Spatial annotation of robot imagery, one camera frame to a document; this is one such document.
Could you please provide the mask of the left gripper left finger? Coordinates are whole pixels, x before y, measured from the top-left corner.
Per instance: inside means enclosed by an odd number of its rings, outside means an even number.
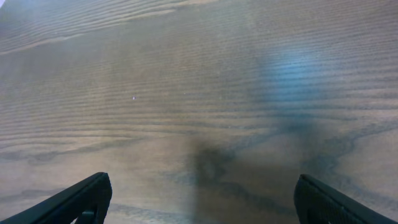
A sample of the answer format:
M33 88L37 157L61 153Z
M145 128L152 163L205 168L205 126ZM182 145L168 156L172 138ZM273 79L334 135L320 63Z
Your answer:
M1 223L103 224L112 192L109 175L98 172Z

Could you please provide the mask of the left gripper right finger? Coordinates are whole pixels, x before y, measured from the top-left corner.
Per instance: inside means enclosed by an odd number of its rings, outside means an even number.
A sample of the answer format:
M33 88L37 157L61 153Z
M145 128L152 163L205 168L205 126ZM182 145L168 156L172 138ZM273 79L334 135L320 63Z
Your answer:
M397 224L307 174L296 183L294 205L301 224Z

